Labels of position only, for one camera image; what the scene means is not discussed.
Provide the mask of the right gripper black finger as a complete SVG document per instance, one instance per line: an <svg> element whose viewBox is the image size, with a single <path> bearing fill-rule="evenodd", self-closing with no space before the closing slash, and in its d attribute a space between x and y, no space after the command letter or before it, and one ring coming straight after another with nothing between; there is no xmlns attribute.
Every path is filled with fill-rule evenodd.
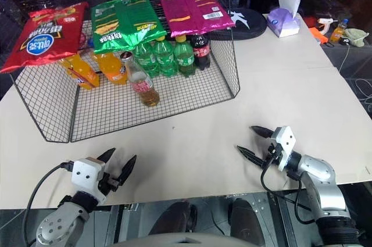
<svg viewBox="0 0 372 247"><path fill-rule="evenodd" d="M251 126L251 130L258 136L263 138L271 138L271 136L273 135L272 130L261 126Z"/></svg>
<svg viewBox="0 0 372 247"><path fill-rule="evenodd" d="M257 157L254 152L244 148L243 146L237 145L237 149L240 151L244 158L259 166L260 168L265 168L269 164L269 160L263 160Z"/></svg>

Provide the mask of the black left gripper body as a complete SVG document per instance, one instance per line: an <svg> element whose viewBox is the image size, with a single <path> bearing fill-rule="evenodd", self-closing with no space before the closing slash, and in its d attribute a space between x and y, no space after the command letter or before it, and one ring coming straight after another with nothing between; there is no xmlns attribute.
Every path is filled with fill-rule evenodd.
<svg viewBox="0 0 372 247"><path fill-rule="evenodd" d="M108 195L110 192L116 192L120 186L122 186L120 181L111 178L109 173L104 173L103 178L98 183L98 190L102 194Z"/></svg>

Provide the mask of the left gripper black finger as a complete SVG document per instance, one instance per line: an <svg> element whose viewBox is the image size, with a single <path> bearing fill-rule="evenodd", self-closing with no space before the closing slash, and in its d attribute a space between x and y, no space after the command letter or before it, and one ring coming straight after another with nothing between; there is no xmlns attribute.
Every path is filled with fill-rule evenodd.
<svg viewBox="0 0 372 247"><path fill-rule="evenodd" d="M102 161L104 163L107 163L110 160L110 158L112 157L112 155L114 154L115 150L116 150L116 148L108 149L103 154L98 156L97 160Z"/></svg>
<svg viewBox="0 0 372 247"><path fill-rule="evenodd" d="M122 168L121 174L117 178L119 185L123 185L125 181L129 178L133 171L137 159L137 155L134 155Z"/></svg>

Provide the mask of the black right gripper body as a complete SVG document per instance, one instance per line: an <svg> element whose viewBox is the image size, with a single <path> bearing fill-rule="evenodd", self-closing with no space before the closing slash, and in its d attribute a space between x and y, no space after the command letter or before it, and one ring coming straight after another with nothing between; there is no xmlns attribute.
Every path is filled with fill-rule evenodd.
<svg viewBox="0 0 372 247"><path fill-rule="evenodd" d="M282 159L282 145L272 137L268 137L270 140L270 145L267 149L267 155L265 162L263 164L264 168L269 167L271 164L279 165Z"/></svg>

